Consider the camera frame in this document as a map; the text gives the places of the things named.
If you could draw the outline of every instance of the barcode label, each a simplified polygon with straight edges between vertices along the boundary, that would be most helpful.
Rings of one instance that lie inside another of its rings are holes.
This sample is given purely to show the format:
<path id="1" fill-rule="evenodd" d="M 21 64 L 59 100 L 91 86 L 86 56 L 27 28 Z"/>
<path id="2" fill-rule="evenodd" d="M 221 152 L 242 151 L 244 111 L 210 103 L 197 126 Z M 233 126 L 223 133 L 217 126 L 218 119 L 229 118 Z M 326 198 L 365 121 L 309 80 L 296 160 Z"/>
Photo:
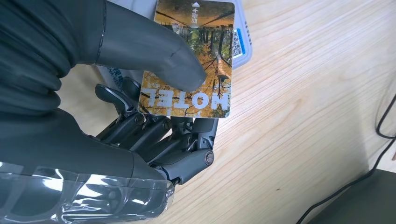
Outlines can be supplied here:
<path id="1" fill-rule="evenodd" d="M 236 59 L 243 55 L 241 42 L 239 39 L 238 31 L 235 29 L 233 34 L 233 59 Z"/>

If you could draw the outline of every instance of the black cable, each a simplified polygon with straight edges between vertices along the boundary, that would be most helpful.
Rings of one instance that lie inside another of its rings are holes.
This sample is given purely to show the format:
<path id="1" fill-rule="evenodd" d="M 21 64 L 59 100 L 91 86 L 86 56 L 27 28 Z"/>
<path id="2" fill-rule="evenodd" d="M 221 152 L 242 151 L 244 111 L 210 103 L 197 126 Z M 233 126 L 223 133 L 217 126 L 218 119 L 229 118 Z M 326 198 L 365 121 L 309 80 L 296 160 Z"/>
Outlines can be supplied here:
<path id="1" fill-rule="evenodd" d="M 384 112 L 383 116 L 382 116 L 381 119 L 380 119 L 380 122 L 378 122 L 377 128 L 375 129 L 375 132 L 376 132 L 379 136 L 381 136 L 381 137 L 383 137 L 383 138 L 386 138 L 386 139 L 396 139 L 396 136 L 395 136 L 395 137 L 391 137 L 391 136 L 387 136 L 387 135 L 381 133 L 381 126 L 382 126 L 382 123 L 384 122 L 385 118 L 387 117 L 387 115 L 388 115 L 390 109 L 393 107 L 393 104 L 395 104 L 395 101 L 396 101 L 396 95 L 393 97 L 393 99 L 392 99 L 392 101 L 390 102 L 388 108 L 386 108 L 386 111 Z"/>
<path id="2" fill-rule="evenodd" d="M 357 184 L 357 183 L 359 183 L 359 182 L 361 182 L 361 181 L 363 181 L 363 180 L 369 178 L 371 175 L 373 175 L 373 173 L 374 173 L 375 170 L 377 169 L 378 164 L 380 163 L 382 157 L 385 155 L 385 153 L 390 149 L 390 147 L 391 147 L 391 146 L 393 145 L 393 143 L 395 143 L 395 141 L 396 141 L 396 136 L 395 136 L 395 137 L 387 136 L 387 135 L 382 134 L 381 131 L 380 131 L 381 125 L 382 125 L 383 121 L 386 119 L 386 117 L 387 117 L 387 115 L 388 115 L 390 109 L 393 107 L 393 104 L 395 104 L 395 102 L 396 102 L 396 94 L 395 94 L 395 96 L 393 97 L 392 101 L 390 102 L 388 108 L 386 109 L 386 111 L 385 111 L 384 114 L 382 115 L 382 117 L 381 117 L 381 119 L 380 119 L 380 121 L 379 121 L 379 123 L 378 123 L 378 126 L 377 126 L 377 128 L 375 129 L 375 132 L 377 132 L 377 134 L 378 134 L 379 136 L 381 136 L 381 137 L 383 137 L 383 138 L 386 138 L 386 139 L 391 139 L 392 141 L 390 141 L 390 143 L 386 146 L 386 148 L 381 152 L 381 154 L 379 155 L 379 157 L 378 157 L 377 161 L 375 162 L 373 168 L 372 168 L 370 171 L 368 171 L 366 174 L 364 174 L 363 176 L 359 177 L 358 179 L 356 179 L 356 180 L 354 180 L 354 181 L 348 183 L 348 184 L 345 185 L 344 187 L 340 188 L 339 190 L 337 190 L 336 192 L 334 192 L 333 194 L 331 194 L 330 196 L 328 196 L 328 197 L 325 198 L 324 200 L 322 200 L 322 201 L 320 201 L 320 202 L 314 204 L 313 206 L 311 206 L 311 207 L 301 216 L 301 218 L 297 221 L 297 224 L 301 224 L 301 223 L 304 221 L 304 219 L 308 216 L 308 214 L 309 214 L 312 210 L 314 210 L 316 207 L 318 207 L 318 206 L 320 206 L 320 205 L 322 205 L 322 204 L 324 204 L 324 203 L 330 201 L 332 198 L 334 198 L 335 196 L 339 195 L 341 192 L 343 192 L 343 191 L 346 190 L 347 188 L 349 188 L 349 187 L 351 187 L 352 185 L 355 185 L 355 184 Z"/>

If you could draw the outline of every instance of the transparent plastic cover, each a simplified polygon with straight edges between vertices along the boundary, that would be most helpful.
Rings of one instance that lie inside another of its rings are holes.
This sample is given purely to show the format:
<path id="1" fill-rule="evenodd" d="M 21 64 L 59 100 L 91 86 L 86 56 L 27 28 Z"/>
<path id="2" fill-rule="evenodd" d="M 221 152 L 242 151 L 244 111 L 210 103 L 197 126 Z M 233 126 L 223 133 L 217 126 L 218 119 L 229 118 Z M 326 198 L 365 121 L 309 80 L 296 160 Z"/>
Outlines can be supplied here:
<path id="1" fill-rule="evenodd" d="M 155 218 L 171 204 L 169 181 L 76 174 L 0 162 L 0 223 L 89 224 Z"/>

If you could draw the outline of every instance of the mechanical finger linkage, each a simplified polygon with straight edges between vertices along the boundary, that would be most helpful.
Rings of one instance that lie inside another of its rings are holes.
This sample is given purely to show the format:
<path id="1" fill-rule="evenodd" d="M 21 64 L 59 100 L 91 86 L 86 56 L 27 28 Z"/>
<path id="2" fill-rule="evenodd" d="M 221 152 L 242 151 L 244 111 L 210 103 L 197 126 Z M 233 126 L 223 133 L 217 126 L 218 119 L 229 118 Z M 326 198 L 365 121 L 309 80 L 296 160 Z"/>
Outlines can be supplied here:
<path id="1" fill-rule="evenodd" d="M 218 119 L 143 115 L 137 110 L 141 85 L 124 78 L 123 92 L 98 84 L 97 97 L 114 104 L 118 118 L 96 138 L 139 154 L 175 184 L 184 184 L 214 161 Z M 172 130 L 170 136 L 164 136 Z"/>

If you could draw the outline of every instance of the wooden table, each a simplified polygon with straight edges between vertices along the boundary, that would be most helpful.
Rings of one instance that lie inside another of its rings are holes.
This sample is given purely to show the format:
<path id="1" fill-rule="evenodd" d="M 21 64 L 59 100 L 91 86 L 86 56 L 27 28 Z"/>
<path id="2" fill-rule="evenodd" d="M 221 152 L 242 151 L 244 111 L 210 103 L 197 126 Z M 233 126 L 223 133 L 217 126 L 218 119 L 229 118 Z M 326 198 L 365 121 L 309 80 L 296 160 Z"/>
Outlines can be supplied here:
<path id="1" fill-rule="evenodd" d="M 386 143 L 374 126 L 395 76 L 395 1 L 243 5 L 254 55 L 234 71 L 231 116 L 219 123 L 215 163 L 177 186 L 171 208 L 148 223 L 295 223 L 366 172 Z M 61 107 L 86 133 L 116 117 L 94 96 L 101 80 L 90 66 L 77 66 L 62 82 Z"/>

